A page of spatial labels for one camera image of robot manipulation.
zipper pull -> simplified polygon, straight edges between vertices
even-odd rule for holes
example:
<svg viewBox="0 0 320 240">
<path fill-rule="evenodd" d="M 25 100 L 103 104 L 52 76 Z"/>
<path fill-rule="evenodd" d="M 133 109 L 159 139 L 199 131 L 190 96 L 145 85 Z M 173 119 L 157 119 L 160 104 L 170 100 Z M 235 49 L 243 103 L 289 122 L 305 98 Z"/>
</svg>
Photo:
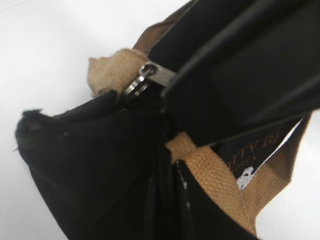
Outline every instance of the zipper pull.
<svg viewBox="0 0 320 240">
<path fill-rule="evenodd" d="M 175 72 L 155 62 L 148 61 L 139 69 L 139 76 L 127 87 L 123 95 L 126 98 L 137 97 L 151 82 L 166 87 L 175 75 Z"/>
</svg>

white background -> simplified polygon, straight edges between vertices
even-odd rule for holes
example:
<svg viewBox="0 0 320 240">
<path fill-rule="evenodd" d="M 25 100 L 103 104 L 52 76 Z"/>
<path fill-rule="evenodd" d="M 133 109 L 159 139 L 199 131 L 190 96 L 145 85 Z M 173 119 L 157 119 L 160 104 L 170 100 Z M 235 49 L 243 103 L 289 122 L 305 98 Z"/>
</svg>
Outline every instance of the white background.
<svg viewBox="0 0 320 240">
<path fill-rule="evenodd" d="M 0 0 L 0 240 L 65 240 L 18 152 L 25 109 L 54 115 L 88 101 L 89 57 L 132 47 L 185 0 Z M 292 183 L 257 217 L 264 240 L 320 239 L 320 112 Z"/>
</svg>

